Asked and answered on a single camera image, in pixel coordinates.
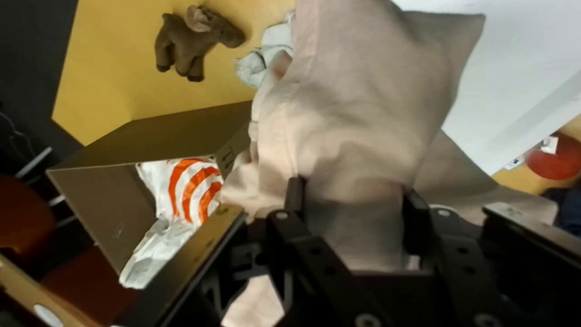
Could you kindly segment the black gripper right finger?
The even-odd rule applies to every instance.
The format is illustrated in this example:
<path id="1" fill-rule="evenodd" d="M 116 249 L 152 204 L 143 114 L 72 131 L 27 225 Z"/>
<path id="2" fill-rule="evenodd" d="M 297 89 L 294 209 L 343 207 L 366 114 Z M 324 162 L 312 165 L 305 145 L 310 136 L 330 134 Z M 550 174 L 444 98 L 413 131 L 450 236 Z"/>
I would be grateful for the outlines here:
<path id="1" fill-rule="evenodd" d="M 541 327 L 541 293 L 510 283 L 542 249 L 537 234 L 510 216 L 484 211 L 481 227 L 452 211 L 432 209 L 415 191 L 403 196 L 403 245 L 442 285 L 448 320 L 457 327 Z"/>

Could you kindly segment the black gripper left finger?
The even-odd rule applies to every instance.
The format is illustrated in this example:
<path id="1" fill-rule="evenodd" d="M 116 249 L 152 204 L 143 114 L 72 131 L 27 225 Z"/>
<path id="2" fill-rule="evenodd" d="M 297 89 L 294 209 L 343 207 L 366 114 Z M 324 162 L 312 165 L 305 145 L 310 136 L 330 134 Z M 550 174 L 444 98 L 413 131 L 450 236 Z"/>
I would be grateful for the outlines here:
<path id="1" fill-rule="evenodd" d="M 270 278 L 285 311 L 275 327 L 388 327 L 377 300 L 308 231 L 301 176 L 288 180 L 283 207 L 266 216 L 266 242 Z"/>

